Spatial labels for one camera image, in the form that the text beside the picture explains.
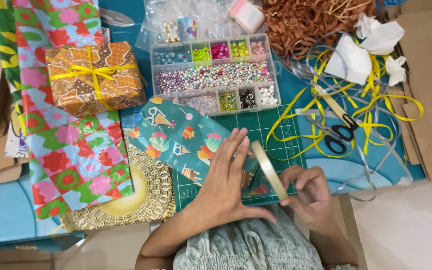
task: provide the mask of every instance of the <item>green cutting mat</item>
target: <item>green cutting mat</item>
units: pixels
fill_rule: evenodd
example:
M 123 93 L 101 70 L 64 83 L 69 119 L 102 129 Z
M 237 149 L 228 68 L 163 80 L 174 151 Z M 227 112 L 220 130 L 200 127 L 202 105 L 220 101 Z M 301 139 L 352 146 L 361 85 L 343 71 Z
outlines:
M 274 157 L 280 159 L 287 159 L 298 154 L 302 150 L 300 150 L 300 146 L 302 146 L 301 138 L 289 142 L 278 142 L 274 138 L 271 138 L 268 142 L 268 149 L 266 149 L 265 146 L 266 137 L 271 130 L 271 127 L 274 122 L 279 119 L 279 116 L 284 113 L 287 107 L 288 105 L 285 104 L 271 110 L 219 116 L 214 117 L 214 119 L 227 130 L 232 130 L 235 127 L 239 129 L 242 129 L 243 127 L 247 128 L 248 137 L 251 142 L 259 140 L 265 152 L 269 152 Z M 296 117 L 282 121 L 274 130 L 274 133 L 279 139 L 299 135 L 300 131 Z M 288 161 L 279 161 L 272 157 L 269 157 L 269 159 L 271 160 L 271 163 L 273 163 L 274 169 L 278 174 L 294 164 L 307 168 L 304 155 L 300 155 L 297 158 Z M 175 169 L 173 170 L 173 186 L 177 212 L 181 211 L 192 200 L 194 200 L 200 189 L 198 185 L 177 172 Z M 289 195 L 296 194 L 292 183 L 287 193 Z M 257 198 L 244 198 L 242 201 L 244 205 L 248 206 L 267 205 L 279 202 L 278 197 L 272 188 L 270 188 L 270 192 L 266 196 L 258 195 Z

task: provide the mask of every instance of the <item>white tissue paper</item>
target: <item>white tissue paper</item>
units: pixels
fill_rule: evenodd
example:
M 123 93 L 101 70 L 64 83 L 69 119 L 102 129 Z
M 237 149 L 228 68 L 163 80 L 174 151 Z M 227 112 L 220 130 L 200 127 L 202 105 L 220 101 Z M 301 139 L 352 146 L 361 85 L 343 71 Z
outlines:
M 354 25 L 356 29 L 356 35 L 360 40 L 367 38 L 373 30 L 380 27 L 381 23 L 375 20 L 375 17 L 368 17 L 366 14 L 361 12 L 357 23 Z
M 371 70 L 371 58 L 367 50 L 362 49 L 354 43 L 349 35 L 343 35 L 336 46 L 336 51 L 341 53 L 347 65 L 347 77 L 345 78 L 343 61 L 338 53 L 334 52 L 326 65 L 324 71 L 333 76 L 345 79 L 348 82 L 360 85 L 366 84 L 366 79 Z
M 389 86 L 393 87 L 401 82 L 406 82 L 406 70 L 402 67 L 406 57 L 400 56 L 394 60 L 391 56 L 386 58 L 386 72 L 389 74 Z
M 388 22 L 372 29 L 360 47 L 370 54 L 387 55 L 394 51 L 403 35 L 404 29 L 396 21 Z

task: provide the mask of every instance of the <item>teal birthday wrapping paper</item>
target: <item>teal birthday wrapping paper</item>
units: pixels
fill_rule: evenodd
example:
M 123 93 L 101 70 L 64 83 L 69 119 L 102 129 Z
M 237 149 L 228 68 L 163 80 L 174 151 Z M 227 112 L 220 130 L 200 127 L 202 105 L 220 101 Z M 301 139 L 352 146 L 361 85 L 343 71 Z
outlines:
M 149 156 L 167 163 L 201 186 L 214 153 L 231 131 L 191 107 L 155 96 L 141 109 L 141 121 L 129 142 Z M 249 149 L 243 164 L 243 189 L 265 181 L 259 163 Z

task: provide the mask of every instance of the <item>hand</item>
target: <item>hand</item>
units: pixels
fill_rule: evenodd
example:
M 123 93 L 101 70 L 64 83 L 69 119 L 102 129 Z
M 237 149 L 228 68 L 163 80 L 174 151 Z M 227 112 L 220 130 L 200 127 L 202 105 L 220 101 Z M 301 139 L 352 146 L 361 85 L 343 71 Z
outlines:
M 282 206 L 290 206 L 311 231 L 323 233 L 328 228 L 333 228 L 336 221 L 333 215 L 331 192 L 321 168 L 304 169 L 295 165 L 285 169 L 279 178 L 286 189 L 290 182 L 296 182 L 296 191 L 304 193 L 312 200 L 309 204 L 305 204 L 300 197 L 290 196 L 281 201 Z
M 201 190 L 183 210 L 196 216 L 193 222 L 201 231 L 244 218 L 265 218 L 276 223 L 276 218 L 267 209 L 244 206 L 241 202 L 243 163 L 250 143 L 247 134 L 246 128 L 235 128 L 223 141 L 213 155 Z

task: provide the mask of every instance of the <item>orange patterned wrapping paper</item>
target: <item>orange patterned wrapping paper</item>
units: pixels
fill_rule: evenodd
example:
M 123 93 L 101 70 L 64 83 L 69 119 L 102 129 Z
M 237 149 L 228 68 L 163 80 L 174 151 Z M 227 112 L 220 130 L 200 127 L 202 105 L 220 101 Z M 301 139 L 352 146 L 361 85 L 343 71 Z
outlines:
M 107 112 L 110 111 L 108 107 L 112 110 L 132 108 L 147 102 L 141 74 L 129 42 L 50 49 L 46 51 L 46 62 L 50 77 L 63 76 L 71 71 L 75 74 L 75 76 L 51 79 L 51 91 L 56 107 L 73 116 Z M 100 68 L 111 69 L 123 65 L 134 65 L 135 68 L 106 71 L 103 72 L 104 76 L 95 72 L 100 97 L 108 106 L 98 99 L 98 87 L 95 88 L 92 72 L 77 75 L 78 72 L 84 72 L 81 68 L 74 68 L 80 66 L 85 67 L 86 70 L 97 71 Z

